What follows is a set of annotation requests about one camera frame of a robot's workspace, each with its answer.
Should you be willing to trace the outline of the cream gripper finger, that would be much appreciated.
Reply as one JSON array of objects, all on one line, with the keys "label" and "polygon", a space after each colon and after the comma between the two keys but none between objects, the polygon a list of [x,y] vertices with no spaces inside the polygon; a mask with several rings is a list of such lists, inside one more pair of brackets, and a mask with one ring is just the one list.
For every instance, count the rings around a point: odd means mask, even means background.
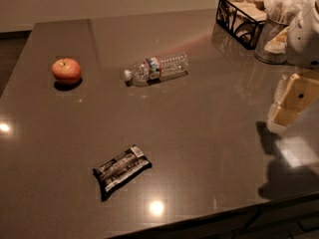
[{"label": "cream gripper finger", "polygon": [[319,81],[319,73],[314,70],[300,69],[298,75]]},{"label": "cream gripper finger", "polygon": [[289,127],[300,114],[319,98],[319,81],[298,73],[284,74],[278,83],[268,113],[268,127]]}]

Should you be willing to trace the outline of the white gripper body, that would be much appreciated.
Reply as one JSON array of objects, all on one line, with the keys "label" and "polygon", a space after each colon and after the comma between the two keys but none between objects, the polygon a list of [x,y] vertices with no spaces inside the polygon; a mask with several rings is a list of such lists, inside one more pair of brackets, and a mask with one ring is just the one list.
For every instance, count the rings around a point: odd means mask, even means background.
[{"label": "white gripper body", "polygon": [[291,21],[286,58],[298,67],[319,68],[319,0],[308,0]]}]

